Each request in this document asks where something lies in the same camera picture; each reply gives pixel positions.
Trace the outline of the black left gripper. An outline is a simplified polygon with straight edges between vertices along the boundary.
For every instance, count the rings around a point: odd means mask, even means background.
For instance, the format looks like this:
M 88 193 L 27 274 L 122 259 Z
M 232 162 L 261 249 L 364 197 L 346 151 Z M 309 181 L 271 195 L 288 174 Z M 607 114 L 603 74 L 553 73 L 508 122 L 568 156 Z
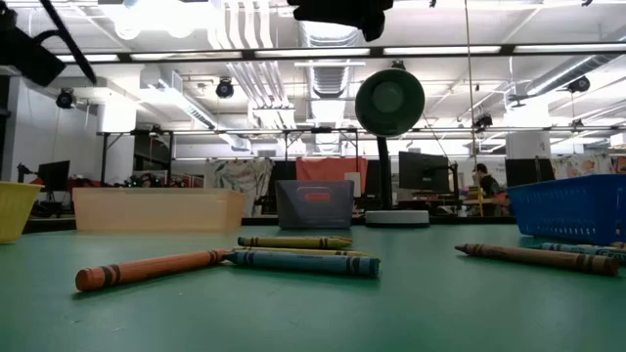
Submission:
M 39 86 L 48 86 L 66 68 L 66 64 L 43 47 L 42 43 L 59 36 L 69 48 L 75 63 L 86 78 L 97 83 L 96 74 L 88 60 L 70 35 L 51 0 L 39 0 L 50 20 L 57 27 L 28 36 L 17 27 L 17 13 L 0 4 L 0 66 L 13 66 L 24 77 Z

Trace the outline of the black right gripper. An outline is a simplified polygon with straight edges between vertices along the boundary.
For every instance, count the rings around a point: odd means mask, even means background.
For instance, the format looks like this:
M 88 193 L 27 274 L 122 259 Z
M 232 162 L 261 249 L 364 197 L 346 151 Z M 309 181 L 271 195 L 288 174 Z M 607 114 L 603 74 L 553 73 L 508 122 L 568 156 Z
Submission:
M 297 21 L 342 24 L 359 29 L 367 42 L 384 31 L 386 10 L 394 0 L 287 0 Z

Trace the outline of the white LED light bar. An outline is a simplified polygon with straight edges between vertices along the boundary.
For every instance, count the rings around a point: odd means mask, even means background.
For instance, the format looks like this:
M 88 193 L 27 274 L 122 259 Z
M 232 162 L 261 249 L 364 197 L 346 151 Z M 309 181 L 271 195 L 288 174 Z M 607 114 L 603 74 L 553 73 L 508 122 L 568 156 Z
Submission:
M 281 49 L 255 51 L 256 58 L 337 58 L 369 56 L 369 48 Z
M 76 59 L 72 55 L 57 55 L 57 58 L 66 64 L 76 64 Z M 84 59 L 89 63 L 109 63 L 119 61 L 119 57 L 115 54 L 85 55 Z
M 596 43 L 596 44 L 560 44 L 560 45 L 518 45 L 515 53 L 585 53 L 626 51 L 626 43 Z
M 383 49 L 385 55 L 467 55 L 497 54 L 500 46 L 469 46 L 469 47 L 388 47 Z
M 131 54 L 130 58 L 135 61 L 193 61 L 193 60 L 233 60 L 240 59 L 242 53 L 239 51 L 218 51 L 218 52 L 164 52 L 148 54 Z

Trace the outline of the white desk lamp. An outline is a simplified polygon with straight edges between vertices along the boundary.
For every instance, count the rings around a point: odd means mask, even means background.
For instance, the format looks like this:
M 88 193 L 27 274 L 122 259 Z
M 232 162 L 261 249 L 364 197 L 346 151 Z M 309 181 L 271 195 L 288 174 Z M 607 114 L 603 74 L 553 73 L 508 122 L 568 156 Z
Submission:
M 425 210 L 398 210 L 393 206 L 391 161 L 387 140 L 408 131 L 422 117 L 425 91 L 419 79 L 398 61 L 369 76 L 355 98 L 355 114 L 366 132 L 377 141 L 380 162 L 379 210 L 368 210 L 369 227 L 420 228 L 429 225 Z

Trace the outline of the black monitor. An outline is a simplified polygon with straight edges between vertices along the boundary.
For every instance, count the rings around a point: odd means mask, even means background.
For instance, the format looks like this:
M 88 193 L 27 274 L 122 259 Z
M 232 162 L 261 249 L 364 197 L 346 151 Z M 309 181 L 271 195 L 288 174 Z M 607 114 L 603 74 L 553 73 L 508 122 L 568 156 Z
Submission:
M 548 158 L 506 159 L 505 168 L 508 188 L 555 180 Z
M 41 192 L 65 192 L 67 190 L 69 167 L 69 160 L 40 164 L 36 174 L 43 184 Z
M 449 163 L 443 155 L 400 152 L 399 186 L 402 189 L 449 193 Z

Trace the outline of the red cloth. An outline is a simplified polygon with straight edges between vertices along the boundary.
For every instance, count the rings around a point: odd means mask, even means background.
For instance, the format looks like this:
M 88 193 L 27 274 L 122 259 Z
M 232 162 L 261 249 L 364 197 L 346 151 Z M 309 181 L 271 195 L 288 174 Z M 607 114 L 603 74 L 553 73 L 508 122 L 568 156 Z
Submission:
M 343 181 L 346 173 L 358 172 L 361 192 L 366 191 L 368 161 L 363 157 L 299 157 L 295 161 L 295 170 L 298 181 Z

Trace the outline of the person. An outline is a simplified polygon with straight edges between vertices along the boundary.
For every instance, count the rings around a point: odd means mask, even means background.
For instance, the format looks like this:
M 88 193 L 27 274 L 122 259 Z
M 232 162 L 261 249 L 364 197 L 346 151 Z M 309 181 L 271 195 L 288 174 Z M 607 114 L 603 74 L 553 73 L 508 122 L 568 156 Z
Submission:
M 474 168 L 474 178 L 483 192 L 483 198 L 493 198 L 500 194 L 503 189 L 498 181 L 489 173 L 484 163 L 478 163 Z M 493 203 L 483 203 L 482 211 L 484 216 L 495 216 L 496 205 Z
M 142 173 L 139 176 L 132 175 L 125 182 L 129 188 L 164 188 L 166 184 L 154 173 Z

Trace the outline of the black rig beam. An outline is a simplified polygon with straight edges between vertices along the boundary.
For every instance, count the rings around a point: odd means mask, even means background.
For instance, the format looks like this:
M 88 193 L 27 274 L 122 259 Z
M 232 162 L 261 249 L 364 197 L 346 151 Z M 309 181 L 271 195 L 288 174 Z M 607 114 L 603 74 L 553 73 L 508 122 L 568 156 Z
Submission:
M 562 44 L 596 44 L 596 43 L 562 43 Z M 337 58 L 256 58 L 254 56 L 255 51 L 263 51 L 263 50 L 281 50 L 281 49 L 239 49 L 239 50 L 210 50 L 210 51 L 170 51 L 170 52 L 218 52 L 218 51 L 239 51 L 242 53 L 242 57 L 240 59 L 233 60 L 224 60 L 224 59 L 213 59 L 213 60 L 193 60 L 193 61 L 182 61 L 182 60 L 172 60 L 172 61 L 135 61 L 130 58 L 131 54 L 148 54 L 148 53 L 164 53 L 164 52 L 141 52 L 141 53 L 91 53 L 88 55 L 96 55 L 96 54 L 115 54 L 119 57 L 118 62 L 109 62 L 109 63 L 90 63 L 94 65 L 113 65 L 113 64 L 166 64 L 166 63 L 212 63 L 212 62 L 254 62 L 254 61 L 298 61 L 298 60 L 374 60 L 374 59 L 421 59 L 421 58 L 459 58 L 465 56 L 471 57 L 509 57 L 509 56 L 574 56 L 574 55 L 613 55 L 613 54 L 626 54 L 626 51 L 606 51 L 606 52 L 585 52 L 585 53 L 537 53 L 537 54 L 522 54 L 515 53 L 514 49 L 518 45 L 560 45 L 560 44 L 552 44 L 552 43 L 539 43 L 539 44 L 499 44 L 499 45 L 469 45 L 469 46 L 500 46 L 500 52 L 497 54 L 467 54 L 467 55 L 408 55 L 408 56 L 400 56 L 400 55 L 385 55 L 383 53 L 384 48 L 388 47 L 331 47 L 327 49 L 334 48 L 369 48 L 370 55 L 363 57 L 337 57 Z M 469 47 L 467 45 L 452 45 L 453 47 Z M 441 45 L 435 46 L 390 46 L 390 47 L 443 47 Z M 324 49 L 324 48 L 287 48 L 287 49 Z

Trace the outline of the white sign board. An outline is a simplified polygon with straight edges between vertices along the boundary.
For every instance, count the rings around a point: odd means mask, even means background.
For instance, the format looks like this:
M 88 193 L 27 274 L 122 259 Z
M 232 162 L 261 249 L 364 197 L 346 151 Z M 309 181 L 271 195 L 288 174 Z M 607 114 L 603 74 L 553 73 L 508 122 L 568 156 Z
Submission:
M 350 181 L 353 186 L 353 196 L 359 198 L 361 196 L 361 173 L 360 172 L 346 172 L 344 174 L 344 180 Z

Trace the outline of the yellow plastic basket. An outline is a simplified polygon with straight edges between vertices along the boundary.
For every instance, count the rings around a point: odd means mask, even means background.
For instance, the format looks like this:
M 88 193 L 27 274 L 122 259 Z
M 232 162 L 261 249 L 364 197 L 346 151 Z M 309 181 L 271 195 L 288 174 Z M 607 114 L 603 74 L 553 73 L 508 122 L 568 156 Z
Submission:
M 0 243 L 18 240 L 41 185 L 0 181 Z

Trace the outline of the orange translucent plastic bin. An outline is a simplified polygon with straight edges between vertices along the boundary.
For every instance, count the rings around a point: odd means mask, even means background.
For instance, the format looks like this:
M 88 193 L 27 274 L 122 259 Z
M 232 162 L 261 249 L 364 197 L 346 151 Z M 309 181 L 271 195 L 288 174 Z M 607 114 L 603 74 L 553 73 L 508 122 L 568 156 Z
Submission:
M 82 232 L 207 233 L 239 228 L 246 197 L 226 189 L 76 188 Z

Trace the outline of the pale leaf-print cloth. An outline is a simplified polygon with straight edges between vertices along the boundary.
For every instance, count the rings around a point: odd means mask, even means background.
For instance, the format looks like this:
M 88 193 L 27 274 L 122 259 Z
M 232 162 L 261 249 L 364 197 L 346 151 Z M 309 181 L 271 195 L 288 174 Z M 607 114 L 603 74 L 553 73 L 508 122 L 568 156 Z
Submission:
M 245 196 L 244 217 L 257 217 L 261 205 L 255 202 L 268 194 L 274 161 L 255 159 L 210 159 L 204 166 L 204 186 L 210 189 L 226 189 Z

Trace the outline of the grey translucent plastic bin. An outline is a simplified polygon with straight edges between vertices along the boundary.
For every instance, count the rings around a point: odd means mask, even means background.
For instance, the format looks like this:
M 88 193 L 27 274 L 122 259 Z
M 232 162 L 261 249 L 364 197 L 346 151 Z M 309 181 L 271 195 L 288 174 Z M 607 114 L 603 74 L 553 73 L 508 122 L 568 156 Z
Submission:
M 348 229 L 354 205 L 350 181 L 280 180 L 275 186 L 282 229 Z

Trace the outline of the olive green crayon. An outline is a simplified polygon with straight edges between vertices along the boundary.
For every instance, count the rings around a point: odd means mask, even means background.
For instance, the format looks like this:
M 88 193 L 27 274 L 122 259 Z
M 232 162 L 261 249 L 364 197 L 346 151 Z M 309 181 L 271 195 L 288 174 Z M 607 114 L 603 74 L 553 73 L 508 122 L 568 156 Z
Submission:
M 240 246 L 308 249 L 340 249 L 352 245 L 352 241 L 346 239 L 320 237 L 238 237 L 237 243 Z

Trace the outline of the orange crayon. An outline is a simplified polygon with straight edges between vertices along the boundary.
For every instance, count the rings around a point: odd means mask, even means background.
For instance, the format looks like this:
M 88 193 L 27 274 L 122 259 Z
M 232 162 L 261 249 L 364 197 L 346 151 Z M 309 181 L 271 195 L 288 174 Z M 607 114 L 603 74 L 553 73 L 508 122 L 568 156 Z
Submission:
M 227 253 L 226 249 L 210 249 L 84 268 L 74 281 L 79 291 L 99 290 L 214 266 Z

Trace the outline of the yellow crayon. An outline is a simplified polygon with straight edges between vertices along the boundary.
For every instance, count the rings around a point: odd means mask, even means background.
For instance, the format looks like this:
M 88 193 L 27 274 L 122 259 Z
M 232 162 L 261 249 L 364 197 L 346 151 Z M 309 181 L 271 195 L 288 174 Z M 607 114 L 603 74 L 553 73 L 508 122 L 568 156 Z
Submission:
M 372 255 L 361 251 L 337 250 L 337 249 L 308 249 L 308 248 L 284 248 L 284 247 L 254 247 L 254 246 L 235 246 L 232 251 L 266 251 L 266 252 L 283 252 L 304 255 L 335 255 L 335 256 L 367 256 Z

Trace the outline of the blue crayon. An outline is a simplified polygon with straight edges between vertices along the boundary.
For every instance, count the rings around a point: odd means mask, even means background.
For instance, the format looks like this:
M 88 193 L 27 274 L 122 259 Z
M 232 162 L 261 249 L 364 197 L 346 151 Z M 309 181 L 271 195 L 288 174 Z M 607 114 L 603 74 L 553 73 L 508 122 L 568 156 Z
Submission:
M 582 253 L 593 256 L 605 256 L 610 258 L 615 258 L 619 261 L 622 266 L 626 266 L 626 249 L 616 248 L 612 246 L 595 246 L 595 245 L 585 245 L 585 244 L 565 244 L 565 243 L 554 243 L 554 242 L 544 242 L 541 244 L 535 244 L 530 246 L 531 249 L 541 249 L 541 250 L 551 250 L 551 251 L 561 251 L 561 252 L 572 252 L 572 253 Z
M 234 251 L 224 258 L 236 265 L 293 271 L 310 271 L 339 275 L 377 277 L 380 262 L 367 256 L 304 255 L 269 251 Z

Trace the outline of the colourful flower-print cloth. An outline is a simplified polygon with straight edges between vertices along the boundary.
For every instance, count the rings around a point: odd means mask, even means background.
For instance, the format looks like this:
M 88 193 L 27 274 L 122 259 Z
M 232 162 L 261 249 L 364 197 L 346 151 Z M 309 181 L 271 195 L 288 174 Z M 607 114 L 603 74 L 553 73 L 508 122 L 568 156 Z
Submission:
M 551 159 L 557 180 L 596 174 L 626 174 L 626 156 L 572 154 Z

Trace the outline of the blue plastic basket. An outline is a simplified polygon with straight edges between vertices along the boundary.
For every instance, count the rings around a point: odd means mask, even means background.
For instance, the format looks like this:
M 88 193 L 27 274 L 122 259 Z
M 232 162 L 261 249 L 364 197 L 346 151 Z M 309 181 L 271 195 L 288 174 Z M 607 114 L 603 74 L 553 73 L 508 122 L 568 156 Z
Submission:
M 508 189 L 527 236 L 609 245 L 626 242 L 626 175 L 595 174 Z

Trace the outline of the green table mat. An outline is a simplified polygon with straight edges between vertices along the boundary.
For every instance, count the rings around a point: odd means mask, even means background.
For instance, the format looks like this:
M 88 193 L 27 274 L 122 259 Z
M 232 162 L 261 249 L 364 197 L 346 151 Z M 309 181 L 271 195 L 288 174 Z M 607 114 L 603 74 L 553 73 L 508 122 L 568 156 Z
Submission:
M 32 234 L 0 244 L 0 352 L 626 352 L 616 278 L 464 256 L 514 225 L 355 227 L 375 279 L 224 264 L 80 293 L 84 267 L 230 248 L 226 234 Z

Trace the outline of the brown crayon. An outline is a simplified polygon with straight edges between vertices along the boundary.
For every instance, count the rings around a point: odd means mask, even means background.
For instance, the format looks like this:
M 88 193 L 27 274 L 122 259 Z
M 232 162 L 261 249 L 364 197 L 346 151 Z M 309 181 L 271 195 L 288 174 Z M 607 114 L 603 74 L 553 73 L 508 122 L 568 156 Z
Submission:
M 495 246 L 480 243 L 458 244 L 455 245 L 455 249 L 469 256 L 553 267 L 610 277 L 616 277 L 620 267 L 619 261 L 616 258 L 575 252 Z

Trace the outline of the silver ventilation duct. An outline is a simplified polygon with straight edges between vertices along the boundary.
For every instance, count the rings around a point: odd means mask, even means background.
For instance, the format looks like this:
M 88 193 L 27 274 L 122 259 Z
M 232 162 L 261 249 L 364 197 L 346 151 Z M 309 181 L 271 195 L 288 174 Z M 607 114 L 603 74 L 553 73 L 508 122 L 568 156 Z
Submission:
M 351 26 L 323 22 L 300 22 L 300 40 L 303 47 L 354 47 L 362 39 L 361 32 Z M 312 92 L 319 98 L 340 97 L 351 78 L 347 66 L 310 67 L 307 69 Z

